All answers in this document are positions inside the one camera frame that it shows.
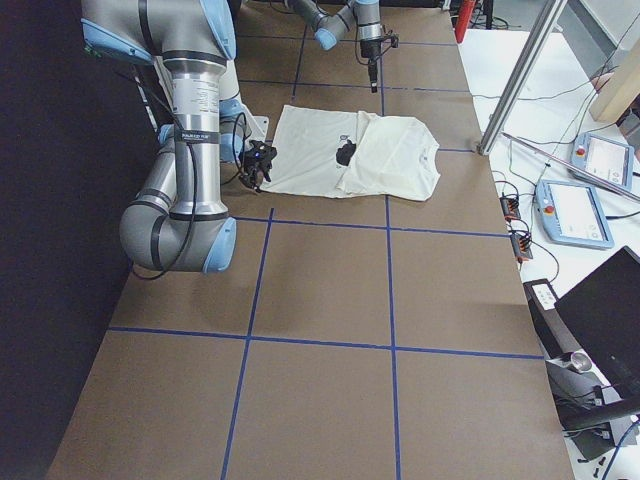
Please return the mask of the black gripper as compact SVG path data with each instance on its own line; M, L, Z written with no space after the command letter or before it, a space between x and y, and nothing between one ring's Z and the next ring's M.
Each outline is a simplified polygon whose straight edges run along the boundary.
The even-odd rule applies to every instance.
M271 181L270 170L277 149L261 141L251 141L250 145L251 149L243 152L240 180L247 189L261 193L261 178L262 182Z
M360 41L360 56L368 66L370 89L378 92L378 62L382 55L383 38L373 38Z

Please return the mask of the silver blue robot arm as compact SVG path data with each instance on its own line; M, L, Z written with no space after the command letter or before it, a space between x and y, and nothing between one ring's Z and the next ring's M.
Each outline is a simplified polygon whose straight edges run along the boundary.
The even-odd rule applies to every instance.
M329 14L309 0L285 1L284 5L305 20L325 51L354 30L359 38L361 57L366 60L371 92L378 91L378 63L385 34L379 1L347 1L335 14Z
M237 225L221 199L220 164L266 135L239 94L229 3L85 1L81 23L92 51L136 64L161 59L171 75L172 122L120 222L127 256L157 274L226 270Z

